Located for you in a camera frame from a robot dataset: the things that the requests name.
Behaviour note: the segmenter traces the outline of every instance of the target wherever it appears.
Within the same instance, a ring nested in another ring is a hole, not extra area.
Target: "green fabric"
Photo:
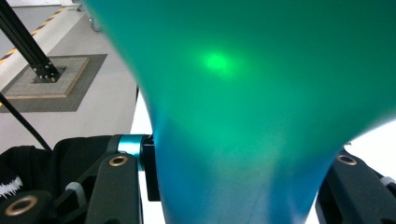
[[[87,1],[148,103],[169,223],[304,221],[396,113],[396,1]]]

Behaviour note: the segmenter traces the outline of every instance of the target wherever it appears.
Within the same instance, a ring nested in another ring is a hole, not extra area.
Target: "black rod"
[[[41,80],[54,82],[59,71],[38,46],[29,31],[6,0],[0,0],[0,29],[35,71]]]
[[[35,128],[18,112],[18,110],[8,101],[8,99],[0,92],[0,102],[9,110],[9,112],[31,133],[40,145],[49,151],[52,151],[50,146],[43,137],[35,130]]]

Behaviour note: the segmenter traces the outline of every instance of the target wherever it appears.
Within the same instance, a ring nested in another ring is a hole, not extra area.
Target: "green light spot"
[[[210,53],[205,57],[205,66],[211,72],[220,77],[231,75],[230,59],[220,53]]]

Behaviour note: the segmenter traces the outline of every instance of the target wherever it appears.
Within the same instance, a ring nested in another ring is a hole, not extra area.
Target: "black metal frame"
[[[396,224],[396,185],[345,150],[337,156],[318,192],[320,224]]]
[[[138,181],[138,163],[144,167],[148,188],[148,200],[159,201],[155,148],[152,135],[144,135],[140,143],[140,156],[120,153],[122,135],[113,135],[106,151],[75,182],[77,188],[68,188],[53,199],[44,190],[18,193],[0,203],[0,223],[53,223],[53,224],[142,224],[143,208]],[[35,204],[15,216],[7,214],[9,208],[27,207],[26,202],[35,198]]]
[[[0,28],[37,74],[35,82],[56,82],[59,70],[38,46],[6,0],[0,0]]]

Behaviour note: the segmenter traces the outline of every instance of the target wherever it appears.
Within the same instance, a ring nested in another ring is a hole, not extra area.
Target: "metal pole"
[[[61,75],[37,45],[6,0],[0,0],[0,28],[35,71],[38,82],[56,82]]]

